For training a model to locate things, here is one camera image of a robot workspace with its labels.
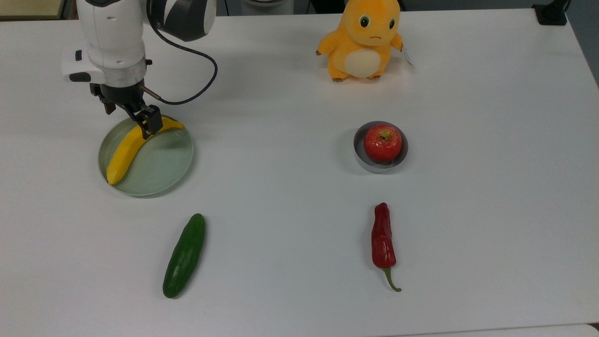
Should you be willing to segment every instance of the plush toy eye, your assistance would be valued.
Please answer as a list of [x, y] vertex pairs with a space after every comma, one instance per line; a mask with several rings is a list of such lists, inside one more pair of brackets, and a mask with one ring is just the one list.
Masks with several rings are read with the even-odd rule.
[[370, 18], [368, 15], [363, 15], [360, 17], [360, 26], [366, 28], [370, 24]]

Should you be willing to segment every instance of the red apple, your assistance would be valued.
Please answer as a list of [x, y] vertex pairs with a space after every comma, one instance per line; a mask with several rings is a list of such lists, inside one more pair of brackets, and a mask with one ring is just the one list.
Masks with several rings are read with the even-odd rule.
[[364, 137], [366, 154], [377, 163], [393, 160], [401, 151], [401, 134], [389, 124], [378, 124], [370, 128]]

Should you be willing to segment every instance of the black cable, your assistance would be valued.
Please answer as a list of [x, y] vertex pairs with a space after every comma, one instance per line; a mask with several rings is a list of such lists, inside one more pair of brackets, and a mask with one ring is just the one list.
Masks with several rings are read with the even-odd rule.
[[158, 29], [156, 28], [156, 23], [150, 17], [150, 3], [151, 2], [152, 2], [151, 0], [147, 0], [147, 3], [146, 3], [146, 15], [148, 17], [148, 21], [150, 22], [150, 27], [152, 27], [152, 29], [154, 30], [154, 33], [156, 33], [156, 35], [158, 35], [158, 37], [160, 37], [162, 39], [162, 41], [170, 44], [171, 46], [173, 46], [175, 48], [179, 48], [179, 49], [184, 50], [186, 52], [190, 52], [192, 54], [203, 56], [203, 57], [207, 58], [210, 62], [212, 62], [212, 64], [214, 65], [214, 74], [212, 75], [212, 78], [210, 79], [210, 81], [208, 81], [208, 84], [206, 84], [206, 86], [202, 90], [200, 90], [197, 94], [191, 96], [190, 98], [188, 98], [186, 100], [178, 101], [178, 102], [170, 102], [170, 101], [167, 101], [167, 100], [165, 100], [163, 98], [160, 98], [160, 97], [158, 98], [158, 100], [160, 102], [163, 102], [165, 104], [169, 104], [169, 105], [172, 105], [172, 106], [177, 106], [177, 105], [180, 105], [180, 104], [185, 104], [185, 103], [191, 102], [191, 101], [195, 100], [196, 98], [198, 98], [198, 96], [200, 96], [201, 94], [203, 94], [210, 87], [210, 85], [212, 85], [212, 83], [216, 79], [216, 74], [218, 73], [219, 67], [218, 67], [218, 65], [216, 65], [216, 61], [212, 57], [210, 57], [210, 55], [204, 54], [202, 52], [199, 52], [197, 50], [193, 50], [193, 49], [190, 49], [190, 48], [187, 48], [187, 47], [183, 47], [183, 46], [181, 46], [179, 44], [176, 44], [175, 42], [172, 42], [171, 40], [167, 39], [166, 37], [164, 37], [164, 35], [162, 35], [158, 31]]

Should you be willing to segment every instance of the plush toy belly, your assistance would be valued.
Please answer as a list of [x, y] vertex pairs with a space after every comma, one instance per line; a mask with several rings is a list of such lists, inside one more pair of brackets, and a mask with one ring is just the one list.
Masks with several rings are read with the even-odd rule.
[[379, 53], [369, 48], [356, 50], [345, 57], [346, 73], [355, 77], [371, 76], [379, 70], [379, 67]]

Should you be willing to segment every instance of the pepper stem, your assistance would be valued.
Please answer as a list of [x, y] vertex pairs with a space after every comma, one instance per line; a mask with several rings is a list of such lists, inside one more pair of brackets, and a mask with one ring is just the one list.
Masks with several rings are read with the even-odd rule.
[[391, 281], [391, 268], [384, 268], [383, 271], [385, 272], [385, 276], [387, 276], [387, 281], [389, 282], [391, 289], [400, 292], [401, 288], [397, 288], [396, 286], [394, 286], [393, 281]]

